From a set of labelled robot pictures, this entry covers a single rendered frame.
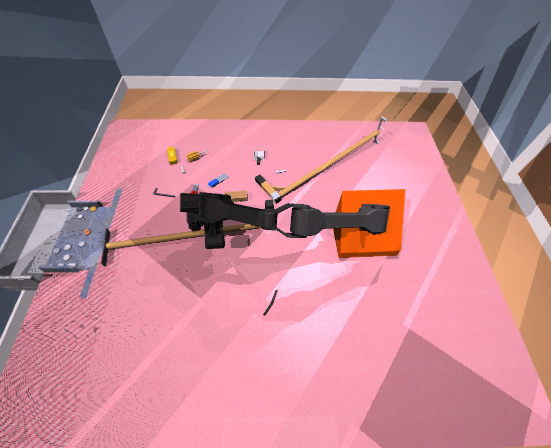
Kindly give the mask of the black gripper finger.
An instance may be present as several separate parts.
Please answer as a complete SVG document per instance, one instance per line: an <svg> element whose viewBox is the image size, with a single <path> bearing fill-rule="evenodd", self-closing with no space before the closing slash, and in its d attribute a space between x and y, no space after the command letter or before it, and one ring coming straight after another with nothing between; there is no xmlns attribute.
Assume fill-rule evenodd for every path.
<svg viewBox="0 0 551 448"><path fill-rule="evenodd" d="M222 228L222 227L221 227ZM204 233L207 235L209 234L209 230L208 228L204 228ZM220 234L223 234L223 228L222 228L222 231L220 231Z"/></svg>

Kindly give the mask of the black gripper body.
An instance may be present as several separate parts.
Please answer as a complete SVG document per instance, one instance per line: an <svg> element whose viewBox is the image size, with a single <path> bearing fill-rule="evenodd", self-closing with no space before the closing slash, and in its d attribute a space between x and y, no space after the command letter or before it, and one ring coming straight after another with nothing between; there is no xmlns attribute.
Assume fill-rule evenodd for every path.
<svg viewBox="0 0 551 448"><path fill-rule="evenodd" d="M205 235L206 249L222 249L225 247L225 237L220 234L221 227L223 227L223 221L218 223L208 222L209 234Z"/></svg>

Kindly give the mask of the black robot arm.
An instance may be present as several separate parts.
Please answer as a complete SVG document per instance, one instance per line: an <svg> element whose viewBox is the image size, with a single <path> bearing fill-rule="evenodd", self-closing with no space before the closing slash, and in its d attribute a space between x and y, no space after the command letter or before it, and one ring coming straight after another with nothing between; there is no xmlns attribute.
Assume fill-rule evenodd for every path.
<svg viewBox="0 0 551 448"><path fill-rule="evenodd" d="M363 206L364 204L364 206ZM287 238L315 236L323 229L361 228L376 235L387 232L390 205L363 203L358 212L322 212L307 204L286 203L277 209L259 209L234 204L231 196L219 193L180 193L180 212L187 212L188 228L208 228L208 222L234 220L263 230L278 231ZM277 228L278 213L292 208L290 232Z"/></svg>

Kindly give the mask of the yellow rectangular block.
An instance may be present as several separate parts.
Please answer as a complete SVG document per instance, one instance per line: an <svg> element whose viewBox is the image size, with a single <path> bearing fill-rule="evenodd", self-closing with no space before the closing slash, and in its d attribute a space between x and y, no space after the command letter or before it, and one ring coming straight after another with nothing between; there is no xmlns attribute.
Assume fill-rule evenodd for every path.
<svg viewBox="0 0 551 448"><path fill-rule="evenodd" d="M168 147L167 148L167 155L168 155L168 161L169 161L169 164L176 164L177 163L177 158L176 158L176 153L175 153L175 149L174 149L174 146L172 147Z"/></svg>

